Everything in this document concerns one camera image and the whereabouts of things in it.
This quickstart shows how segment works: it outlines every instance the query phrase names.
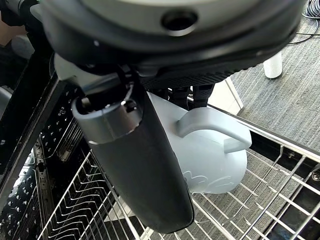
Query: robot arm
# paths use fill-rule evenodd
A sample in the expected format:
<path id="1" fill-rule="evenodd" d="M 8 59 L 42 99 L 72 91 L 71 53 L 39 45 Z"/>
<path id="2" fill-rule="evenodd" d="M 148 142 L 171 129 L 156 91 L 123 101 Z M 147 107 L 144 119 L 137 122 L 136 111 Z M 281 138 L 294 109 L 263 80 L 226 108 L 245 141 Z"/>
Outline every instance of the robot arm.
<path id="1" fill-rule="evenodd" d="M 86 94 L 73 102 L 73 115 L 106 175 L 145 225 L 171 233 L 194 219 L 188 188 L 146 90 L 193 86 L 197 94 L 208 93 L 207 86 L 262 63 L 289 43 L 303 3 L 41 1 L 57 75 Z"/>

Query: pitcher handle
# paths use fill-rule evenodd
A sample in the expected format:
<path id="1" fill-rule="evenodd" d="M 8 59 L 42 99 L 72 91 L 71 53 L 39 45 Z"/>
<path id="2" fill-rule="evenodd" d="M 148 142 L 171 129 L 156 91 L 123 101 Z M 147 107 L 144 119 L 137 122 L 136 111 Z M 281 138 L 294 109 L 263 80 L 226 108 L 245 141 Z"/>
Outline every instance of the pitcher handle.
<path id="1" fill-rule="evenodd" d="M 198 130 L 214 130 L 227 135 L 223 142 L 224 153 L 233 153 L 249 148 L 252 144 L 249 129 L 227 114 L 208 107 L 194 108 L 187 112 L 177 123 L 179 137 Z"/>

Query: metal bolt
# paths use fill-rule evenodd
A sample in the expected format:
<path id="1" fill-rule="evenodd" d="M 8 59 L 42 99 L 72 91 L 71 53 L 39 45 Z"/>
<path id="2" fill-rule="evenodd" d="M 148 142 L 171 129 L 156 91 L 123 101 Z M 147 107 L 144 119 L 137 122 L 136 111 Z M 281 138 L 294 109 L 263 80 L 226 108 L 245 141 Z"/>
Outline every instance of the metal bolt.
<path id="1" fill-rule="evenodd" d="M 314 180 L 314 181 L 320 181 L 320 173 L 319 172 L 314 172 L 313 174 L 312 174 L 312 179 Z"/>
<path id="2" fill-rule="evenodd" d="M 289 158 L 292 158 L 292 157 L 294 157 L 294 156 L 295 156 L 295 153 L 294 153 L 294 152 L 291 152 L 291 153 L 289 153 L 289 155 L 288 155 Z"/>

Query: wire rack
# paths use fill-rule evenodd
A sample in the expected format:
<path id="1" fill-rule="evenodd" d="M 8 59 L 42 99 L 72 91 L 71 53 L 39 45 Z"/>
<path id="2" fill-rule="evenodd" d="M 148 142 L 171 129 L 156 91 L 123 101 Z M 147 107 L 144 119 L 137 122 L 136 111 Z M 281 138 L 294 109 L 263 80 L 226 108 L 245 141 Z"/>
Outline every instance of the wire rack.
<path id="1" fill-rule="evenodd" d="M 242 182 L 225 194 L 193 194 L 195 221 L 173 234 L 145 227 L 89 152 L 38 240 L 318 239 L 320 156 L 274 135 L 267 137 L 280 144 L 276 159 L 249 149 Z M 285 156 L 290 170 L 279 164 Z M 312 167 L 301 177 L 306 165 Z"/>

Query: gray carpet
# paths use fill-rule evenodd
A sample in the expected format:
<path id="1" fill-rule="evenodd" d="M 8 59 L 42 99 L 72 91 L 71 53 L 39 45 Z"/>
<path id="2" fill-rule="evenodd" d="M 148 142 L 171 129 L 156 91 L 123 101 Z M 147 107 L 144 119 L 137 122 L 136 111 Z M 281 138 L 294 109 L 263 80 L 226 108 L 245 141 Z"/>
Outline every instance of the gray carpet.
<path id="1" fill-rule="evenodd" d="M 299 31 L 309 33 L 313 32 L 315 28 L 316 23 L 313 20 L 303 19 Z M 298 36 L 295 41 L 303 38 L 305 38 L 305 36 Z M 231 79 L 244 104 L 244 109 L 240 112 L 239 116 L 307 147 L 320 151 L 319 46 L 319 37 L 314 37 L 304 43 L 287 46 L 282 51 L 283 75 L 279 79 L 267 79 L 262 64 L 233 75 Z M 259 157 L 272 164 L 268 159 L 262 156 Z M 262 178 L 270 167 L 252 155 L 249 155 L 248 169 Z M 277 189 L 284 179 L 285 177 L 280 171 L 273 169 L 266 178 L 266 181 L 271 187 Z M 251 190 L 254 190 L 259 182 L 255 176 L 248 172 L 242 181 L 242 183 Z M 298 184 L 290 180 L 281 193 L 289 198 L 297 187 Z M 238 186 L 231 193 L 237 196 L 242 202 L 250 195 L 242 186 Z M 272 191 L 265 183 L 257 189 L 256 194 L 258 194 L 259 197 L 251 197 L 246 204 L 250 210 L 242 208 L 241 212 L 232 219 L 242 231 L 245 231 L 249 226 L 244 218 L 252 223 L 261 212 L 256 202 L 262 207 L 265 207 L 273 196 Z M 207 197 L 222 210 L 228 218 L 231 218 L 241 207 L 241 205 L 227 193 L 218 195 L 207 194 Z M 207 199 L 201 195 L 196 195 L 195 198 L 208 209 L 219 223 L 226 222 L 224 227 L 235 239 L 241 237 L 242 233 L 239 229 L 232 225 L 230 221 L 227 221 L 225 216 L 212 206 Z M 269 212 L 276 215 L 284 205 L 285 201 L 277 197 L 269 208 Z M 198 225 L 194 223 L 188 227 L 189 232 L 182 230 L 177 233 L 177 237 L 170 234 L 164 236 L 164 239 L 227 239 L 210 221 L 207 221 L 207 217 L 199 210 L 196 210 L 196 220 L 202 223 Z M 255 227 L 258 231 L 264 232 L 271 222 L 271 217 L 264 214 Z M 248 236 L 252 240 L 259 238 L 258 233 L 254 230 L 251 230 Z M 152 239 L 161 238 L 158 234 L 154 233 Z"/>
<path id="2" fill-rule="evenodd" d="M 299 31 L 315 28 L 314 20 L 303 18 Z M 288 45 L 282 64 L 282 77 L 275 80 L 266 78 L 262 64 L 231 77 L 244 105 L 238 115 L 320 151 L 320 36 Z"/>

